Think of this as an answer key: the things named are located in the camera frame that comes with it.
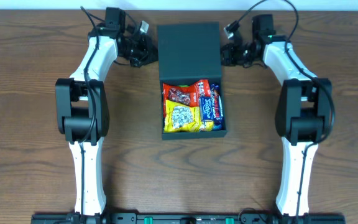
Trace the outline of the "dark green box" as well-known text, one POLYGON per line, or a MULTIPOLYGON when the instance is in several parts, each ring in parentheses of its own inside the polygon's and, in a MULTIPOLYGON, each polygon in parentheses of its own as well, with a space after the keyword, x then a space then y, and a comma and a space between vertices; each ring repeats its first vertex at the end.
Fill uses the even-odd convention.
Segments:
POLYGON ((219 86, 226 118, 218 22, 157 26, 160 87, 192 85, 207 79, 219 86))

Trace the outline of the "purple Dairy Milk bar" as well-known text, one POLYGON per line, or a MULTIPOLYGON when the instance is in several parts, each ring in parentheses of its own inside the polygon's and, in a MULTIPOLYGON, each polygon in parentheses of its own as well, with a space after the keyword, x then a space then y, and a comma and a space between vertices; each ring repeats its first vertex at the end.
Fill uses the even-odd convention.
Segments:
POLYGON ((213 102, 213 119, 215 125, 220 125, 223 122, 223 108, 221 103, 221 97, 219 94, 219 86, 217 84, 211 85, 211 97, 213 102))

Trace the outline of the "blue Eclipse mints box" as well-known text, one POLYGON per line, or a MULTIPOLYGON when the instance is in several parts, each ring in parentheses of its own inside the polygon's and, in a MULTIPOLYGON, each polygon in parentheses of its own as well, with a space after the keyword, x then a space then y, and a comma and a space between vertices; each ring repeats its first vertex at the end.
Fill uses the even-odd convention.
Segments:
POLYGON ((213 120, 213 103, 212 98, 207 96, 201 96, 199 98, 200 116, 202 121, 213 120))

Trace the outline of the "red Hacks candy bag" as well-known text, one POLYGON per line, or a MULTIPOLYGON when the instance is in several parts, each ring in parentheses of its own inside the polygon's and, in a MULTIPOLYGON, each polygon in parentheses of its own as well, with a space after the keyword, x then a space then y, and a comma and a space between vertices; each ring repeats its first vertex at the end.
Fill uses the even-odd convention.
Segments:
POLYGON ((212 98, 212 92, 210 89, 209 81, 207 79, 201 79, 192 85, 187 86, 174 86, 164 83, 162 85, 163 95, 163 117, 166 117, 167 109, 166 102, 172 101, 180 103, 185 106, 195 107, 199 106, 202 98, 212 98))

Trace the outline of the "yellow Hacks candy bag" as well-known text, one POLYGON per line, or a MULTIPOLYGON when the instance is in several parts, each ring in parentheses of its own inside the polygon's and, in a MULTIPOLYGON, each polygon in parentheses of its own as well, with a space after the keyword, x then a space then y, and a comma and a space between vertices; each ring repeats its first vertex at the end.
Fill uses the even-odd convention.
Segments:
POLYGON ((212 121, 201 119, 201 109, 199 106, 187 106, 174 101, 165 101, 165 133, 177 132, 209 132, 213 130, 212 121))

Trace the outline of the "blue Oreo cookie pack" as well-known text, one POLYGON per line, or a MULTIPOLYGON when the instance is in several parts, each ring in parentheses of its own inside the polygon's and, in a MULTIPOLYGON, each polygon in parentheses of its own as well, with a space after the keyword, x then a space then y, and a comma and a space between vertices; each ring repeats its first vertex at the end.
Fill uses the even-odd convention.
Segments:
POLYGON ((222 130, 223 126, 222 124, 214 124, 213 125, 213 131, 222 130))

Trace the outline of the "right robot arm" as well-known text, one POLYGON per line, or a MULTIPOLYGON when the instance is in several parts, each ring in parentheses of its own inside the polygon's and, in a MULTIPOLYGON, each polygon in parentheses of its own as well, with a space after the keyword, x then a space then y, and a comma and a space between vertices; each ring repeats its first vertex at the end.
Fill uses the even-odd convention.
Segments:
POLYGON ((224 33, 231 43, 221 47, 223 65, 249 68, 260 61, 263 67, 271 69, 281 85, 275 129, 282 140, 283 165, 275 203, 282 219, 304 223, 309 213, 313 159, 334 123, 331 81, 318 78, 305 67, 290 38, 274 30, 270 14, 253 17, 249 43, 242 41, 239 21, 228 24, 224 33))

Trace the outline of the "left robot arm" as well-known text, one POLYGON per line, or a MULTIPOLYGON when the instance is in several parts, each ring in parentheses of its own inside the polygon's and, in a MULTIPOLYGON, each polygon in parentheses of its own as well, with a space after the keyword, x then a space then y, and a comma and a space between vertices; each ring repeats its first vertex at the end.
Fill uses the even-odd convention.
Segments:
POLYGON ((88 49, 69 78, 55 83, 58 130, 68 142, 75 166, 76 203, 68 223, 104 223, 101 150, 109 129, 104 81, 111 65, 122 57, 139 68, 158 61, 158 50, 148 35, 149 24, 126 24, 129 14, 106 8, 105 18, 93 24, 88 49))

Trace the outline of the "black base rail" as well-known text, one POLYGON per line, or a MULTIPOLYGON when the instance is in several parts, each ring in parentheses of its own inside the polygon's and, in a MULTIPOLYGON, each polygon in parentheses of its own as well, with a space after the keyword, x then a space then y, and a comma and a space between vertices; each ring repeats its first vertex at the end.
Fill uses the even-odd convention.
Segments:
POLYGON ((31 224, 346 224, 344 215, 335 213, 305 214, 298 217, 279 215, 246 208, 234 214, 136 214, 108 213, 84 216, 79 213, 34 214, 31 224))

